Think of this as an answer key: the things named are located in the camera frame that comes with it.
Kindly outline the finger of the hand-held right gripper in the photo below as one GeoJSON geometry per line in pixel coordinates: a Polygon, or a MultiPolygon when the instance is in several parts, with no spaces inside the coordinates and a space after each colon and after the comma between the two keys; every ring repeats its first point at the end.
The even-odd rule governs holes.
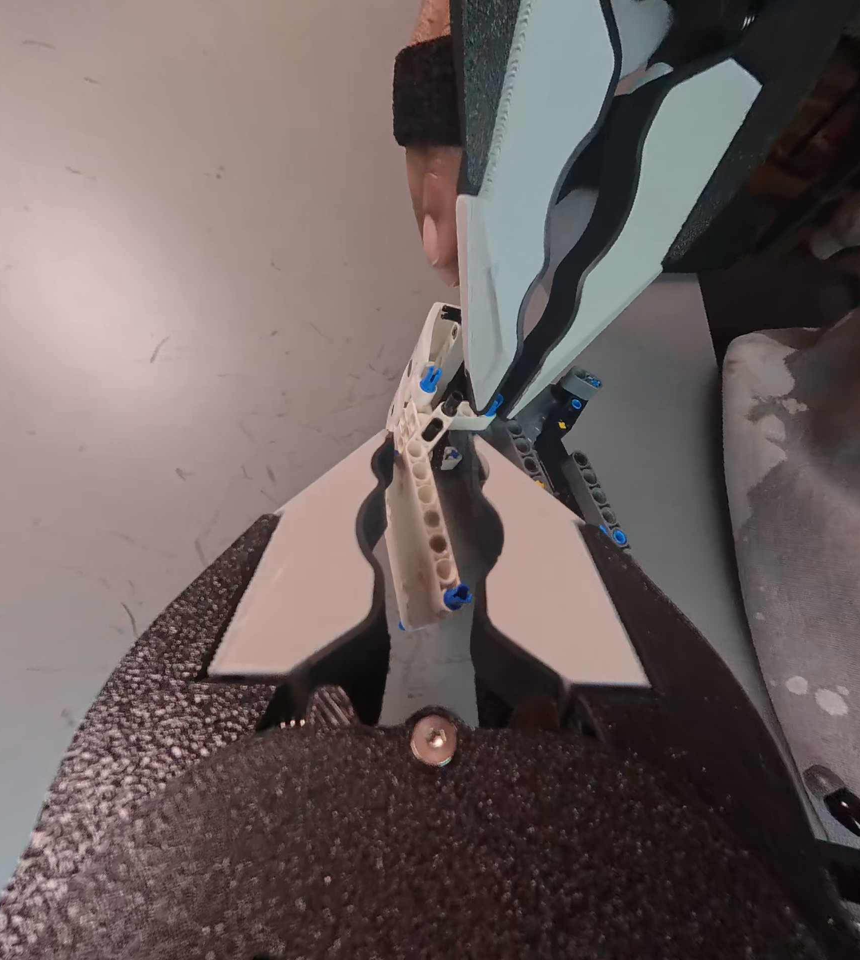
{"type": "Polygon", "coordinates": [[[477,194],[457,201],[463,364],[481,414],[522,352],[559,187],[620,78],[610,2],[521,2],[477,194]]]}
{"type": "Polygon", "coordinates": [[[521,412],[659,276],[760,89],[734,58],[707,58],[613,101],[590,151],[596,204],[506,380],[507,415],[521,412]]]}

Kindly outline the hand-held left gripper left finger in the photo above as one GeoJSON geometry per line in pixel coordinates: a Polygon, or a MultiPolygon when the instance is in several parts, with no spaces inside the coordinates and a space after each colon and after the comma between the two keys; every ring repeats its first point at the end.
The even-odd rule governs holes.
{"type": "Polygon", "coordinates": [[[374,549],[393,453],[388,435],[373,436],[274,516],[208,678],[288,677],[364,627],[384,597],[374,549]]]}

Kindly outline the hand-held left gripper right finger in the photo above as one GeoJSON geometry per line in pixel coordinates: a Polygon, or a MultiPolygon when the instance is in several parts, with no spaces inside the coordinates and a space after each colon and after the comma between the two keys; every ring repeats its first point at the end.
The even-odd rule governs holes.
{"type": "Polygon", "coordinates": [[[649,680],[582,535],[583,524],[485,440],[482,493],[503,546],[485,581],[490,623],[556,675],[582,686],[649,680]]]}

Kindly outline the white bent brick beam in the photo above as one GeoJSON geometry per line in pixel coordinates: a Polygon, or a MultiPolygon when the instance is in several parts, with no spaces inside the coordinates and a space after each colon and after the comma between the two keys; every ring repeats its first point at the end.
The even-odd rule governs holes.
{"type": "Polygon", "coordinates": [[[393,441],[393,478],[386,490],[390,575],[400,627],[435,625],[467,605],[472,594],[460,580],[436,486],[433,458],[449,470],[460,452],[447,453],[452,429],[482,432],[493,418],[477,414],[466,397],[461,313],[436,303],[429,311],[388,409],[393,441]]]}

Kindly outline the grey black toy truck chassis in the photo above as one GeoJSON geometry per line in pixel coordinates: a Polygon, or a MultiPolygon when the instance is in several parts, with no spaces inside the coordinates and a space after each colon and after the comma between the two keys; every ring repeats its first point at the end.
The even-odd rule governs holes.
{"type": "Polygon", "coordinates": [[[600,388],[598,378],[573,366],[561,382],[545,388],[519,415],[509,418],[506,432],[520,467],[532,480],[585,524],[628,551],[627,534],[588,455],[581,449],[569,450],[566,445],[568,435],[600,388]]]}

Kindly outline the person's right hand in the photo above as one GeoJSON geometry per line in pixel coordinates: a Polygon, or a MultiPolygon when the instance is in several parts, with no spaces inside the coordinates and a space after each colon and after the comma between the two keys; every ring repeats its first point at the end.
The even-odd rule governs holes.
{"type": "Polygon", "coordinates": [[[407,182],[423,250],[450,288],[460,282],[456,206],[461,163],[460,148],[405,149],[407,182]]]}

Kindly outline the person's grey printed sweatshirt torso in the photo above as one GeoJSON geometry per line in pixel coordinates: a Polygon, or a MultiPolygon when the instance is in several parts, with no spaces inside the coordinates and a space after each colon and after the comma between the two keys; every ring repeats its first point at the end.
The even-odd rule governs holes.
{"type": "Polygon", "coordinates": [[[860,306],[735,339],[724,476],[750,635],[800,774],[860,799],[860,306]]]}

